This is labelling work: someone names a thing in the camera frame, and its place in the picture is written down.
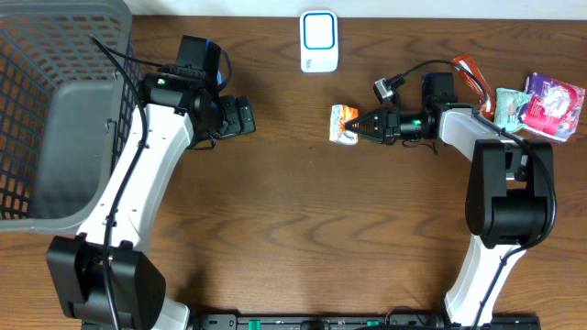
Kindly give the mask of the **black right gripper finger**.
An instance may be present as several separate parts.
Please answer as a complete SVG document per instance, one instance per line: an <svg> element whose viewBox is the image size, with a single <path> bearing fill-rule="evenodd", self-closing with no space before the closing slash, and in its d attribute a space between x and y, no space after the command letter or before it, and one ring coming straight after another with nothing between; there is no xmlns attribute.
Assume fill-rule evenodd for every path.
<svg viewBox="0 0 587 330"><path fill-rule="evenodd" d="M378 127L381 109L373 110L365 115L360 115L346 123L346 127Z"/></svg>
<svg viewBox="0 0 587 330"><path fill-rule="evenodd" d="M373 143L383 143L383 134L377 126L352 124L345 125L345 128L360 138L365 138Z"/></svg>

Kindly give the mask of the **small orange box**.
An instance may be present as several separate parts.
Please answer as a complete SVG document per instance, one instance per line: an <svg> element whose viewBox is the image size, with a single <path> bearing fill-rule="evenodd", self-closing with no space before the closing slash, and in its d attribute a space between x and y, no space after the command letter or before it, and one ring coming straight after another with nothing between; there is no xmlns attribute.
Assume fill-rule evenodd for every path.
<svg viewBox="0 0 587 330"><path fill-rule="evenodd" d="M345 125L359 116L359 110L343 104L331 107L329 140L331 142L352 146L358 142L358 135L345 128Z"/></svg>

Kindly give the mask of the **orange snack bar wrapper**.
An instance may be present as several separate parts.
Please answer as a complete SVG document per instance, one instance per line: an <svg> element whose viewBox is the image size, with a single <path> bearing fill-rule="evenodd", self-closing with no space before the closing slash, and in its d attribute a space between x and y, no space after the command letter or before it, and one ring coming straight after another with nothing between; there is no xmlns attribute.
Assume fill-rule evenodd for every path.
<svg viewBox="0 0 587 330"><path fill-rule="evenodd" d="M460 77L479 96L482 115L493 121L496 111L494 92L483 77L477 61L467 53L461 54L451 61L458 65L457 72Z"/></svg>

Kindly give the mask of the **teal snack wrapper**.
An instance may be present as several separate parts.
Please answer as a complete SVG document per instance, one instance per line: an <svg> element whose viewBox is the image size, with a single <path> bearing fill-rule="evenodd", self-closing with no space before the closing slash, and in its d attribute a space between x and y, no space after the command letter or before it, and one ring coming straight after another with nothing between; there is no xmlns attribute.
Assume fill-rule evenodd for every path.
<svg viewBox="0 0 587 330"><path fill-rule="evenodd" d="M496 107L493 122L508 133L515 133L525 124L521 118L532 96L507 88L496 89Z"/></svg>

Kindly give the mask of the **purple red tissue pack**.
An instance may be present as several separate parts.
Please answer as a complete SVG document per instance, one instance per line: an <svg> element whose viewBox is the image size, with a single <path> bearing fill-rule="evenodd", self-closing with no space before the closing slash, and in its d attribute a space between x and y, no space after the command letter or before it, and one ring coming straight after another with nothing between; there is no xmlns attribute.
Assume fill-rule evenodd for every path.
<svg viewBox="0 0 587 330"><path fill-rule="evenodd" d="M533 72L526 79L531 96L520 113L524 129L566 142L576 131L586 91L584 88Z"/></svg>

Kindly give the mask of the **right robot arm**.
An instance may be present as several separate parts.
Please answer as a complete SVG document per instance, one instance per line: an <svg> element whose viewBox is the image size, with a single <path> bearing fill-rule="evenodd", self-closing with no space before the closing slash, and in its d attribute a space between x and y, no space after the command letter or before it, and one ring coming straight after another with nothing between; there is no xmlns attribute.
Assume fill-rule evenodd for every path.
<svg viewBox="0 0 587 330"><path fill-rule="evenodd" d="M489 325L493 307L516 262L540 244L554 225L556 194L552 147L523 140L459 102L449 72L422 79L422 109L399 104L404 78L380 79L373 90L381 103L345 122L346 130L391 146L430 139L452 146L471 163L465 220L471 232L458 278L444 298L445 323L475 329Z"/></svg>

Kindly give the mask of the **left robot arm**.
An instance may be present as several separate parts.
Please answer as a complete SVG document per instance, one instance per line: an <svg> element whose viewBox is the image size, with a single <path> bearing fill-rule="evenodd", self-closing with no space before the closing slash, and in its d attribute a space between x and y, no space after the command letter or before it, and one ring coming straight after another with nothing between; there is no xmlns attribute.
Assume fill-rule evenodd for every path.
<svg viewBox="0 0 587 330"><path fill-rule="evenodd" d="M173 169L201 141L255 131L250 100L220 95L217 77L148 73L130 136L105 190L75 237L47 252L63 313L115 329L186 329L190 310L166 295L150 261L151 235Z"/></svg>

